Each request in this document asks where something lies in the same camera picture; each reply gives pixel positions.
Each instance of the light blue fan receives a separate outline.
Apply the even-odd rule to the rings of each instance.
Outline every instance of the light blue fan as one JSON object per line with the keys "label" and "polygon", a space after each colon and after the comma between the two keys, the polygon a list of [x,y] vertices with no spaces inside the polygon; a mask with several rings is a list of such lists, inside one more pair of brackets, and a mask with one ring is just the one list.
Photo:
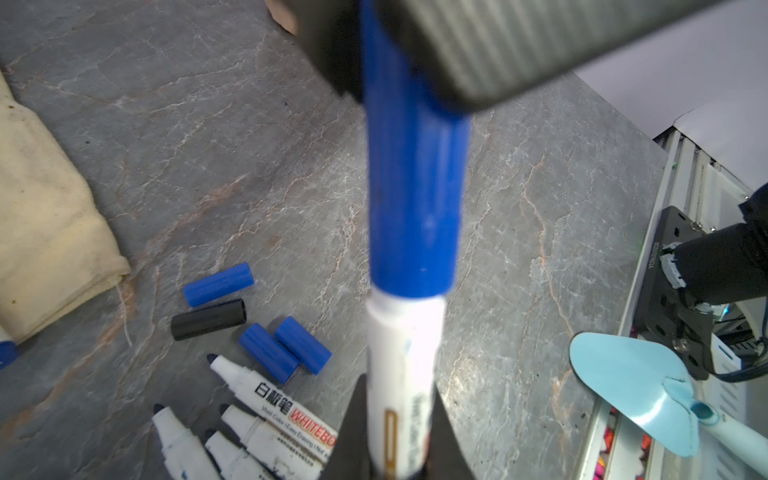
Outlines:
{"label": "light blue fan", "polygon": [[602,333],[571,341],[578,377],[670,452],[699,451],[699,425],[768,477],[768,439],[694,398],[683,361],[659,343]]}

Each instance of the cable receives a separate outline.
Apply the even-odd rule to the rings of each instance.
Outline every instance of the cable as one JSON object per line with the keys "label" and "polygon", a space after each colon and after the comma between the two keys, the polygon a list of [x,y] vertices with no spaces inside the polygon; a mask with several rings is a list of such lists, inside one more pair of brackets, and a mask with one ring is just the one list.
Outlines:
{"label": "cable", "polygon": [[768,300],[766,301],[765,313],[763,313],[763,331],[761,332],[762,337],[760,338],[760,340],[758,340],[760,343],[763,344],[763,351],[757,357],[757,360],[755,360],[755,363],[750,367],[739,370],[738,372],[713,373],[713,375],[715,375],[715,377],[718,378],[719,380],[722,380],[726,383],[737,383],[737,382],[746,382],[747,380],[756,379],[768,374],[768,361],[760,363],[760,360],[762,360],[763,357],[766,356],[766,353],[768,353],[768,339],[766,338],[767,327],[768,327]]}

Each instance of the metal mounting plate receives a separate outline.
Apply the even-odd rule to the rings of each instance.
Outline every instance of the metal mounting plate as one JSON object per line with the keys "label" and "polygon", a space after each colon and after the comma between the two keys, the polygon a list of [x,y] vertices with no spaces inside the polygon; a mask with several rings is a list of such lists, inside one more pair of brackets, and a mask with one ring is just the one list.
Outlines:
{"label": "metal mounting plate", "polygon": [[[714,371],[710,351],[713,318],[685,306],[681,293],[670,285],[661,270],[659,258],[665,245],[703,235],[705,233],[676,207],[661,211],[634,314],[637,332],[647,340],[672,349],[697,380],[707,379],[709,372]],[[686,351],[676,350],[675,340],[678,340],[678,349],[682,343]]]}

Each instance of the screw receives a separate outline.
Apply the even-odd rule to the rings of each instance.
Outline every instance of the screw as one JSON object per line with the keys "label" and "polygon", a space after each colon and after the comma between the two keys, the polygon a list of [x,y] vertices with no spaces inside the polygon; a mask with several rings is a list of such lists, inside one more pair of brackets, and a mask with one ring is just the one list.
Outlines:
{"label": "screw", "polygon": [[675,352],[687,352],[690,350],[690,342],[688,339],[674,339],[672,340],[672,348]]}

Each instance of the whiteboard marker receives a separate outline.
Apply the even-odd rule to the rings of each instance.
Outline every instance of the whiteboard marker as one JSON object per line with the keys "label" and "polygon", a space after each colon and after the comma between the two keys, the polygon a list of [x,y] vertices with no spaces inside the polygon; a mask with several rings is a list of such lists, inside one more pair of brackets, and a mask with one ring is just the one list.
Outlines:
{"label": "whiteboard marker", "polygon": [[317,480],[323,464],[295,444],[270,423],[249,415],[236,406],[222,404],[221,419],[240,438],[256,460],[282,480]]}
{"label": "whiteboard marker", "polygon": [[269,471],[216,430],[205,432],[205,448],[216,460],[224,480],[274,480]]}
{"label": "whiteboard marker", "polygon": [[210,368],[227,383],[238,400],[323,463],[328,462],[336,444],[336,430],[253,370],[221,355],[211,353],[207,358]]}
{"label": "whiteboard marker", "polygon": [[199,438],[179,422],[170,407],[155,404],[152,422],[163,446],[165,468],[174,480],[221,480]]}
{"label": "whiteboard marker", "polygon": [[427,458],[434,366],[458,257],[472,119],[444,107],[360,0],[368,124],[368,447],[385,480]]}

